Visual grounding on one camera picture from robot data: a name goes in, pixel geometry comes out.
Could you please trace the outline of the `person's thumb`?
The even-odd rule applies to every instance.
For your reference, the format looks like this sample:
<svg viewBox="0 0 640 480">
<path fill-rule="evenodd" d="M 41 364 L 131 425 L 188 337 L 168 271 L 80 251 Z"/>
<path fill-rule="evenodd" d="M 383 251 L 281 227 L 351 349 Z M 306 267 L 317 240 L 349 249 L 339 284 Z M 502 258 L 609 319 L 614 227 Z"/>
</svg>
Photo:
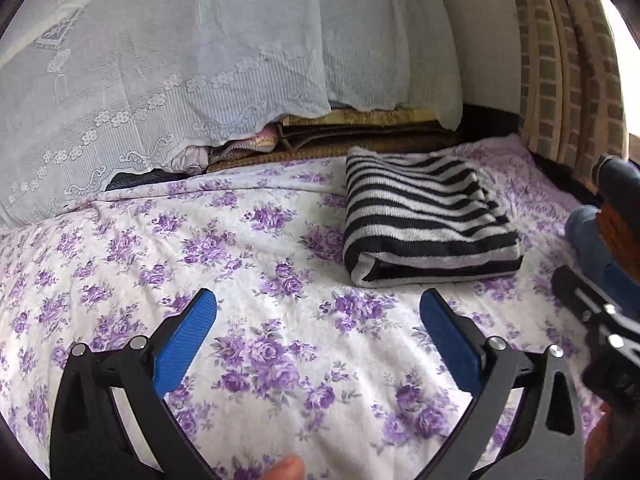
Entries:
<svg viewBox="0 0 640 480">
<path fill-rule="evenodd" d="M 304 480 L 306 465 L 297 455 L 282 458 L 260 476 L 260 480 Z"/>
</svg>

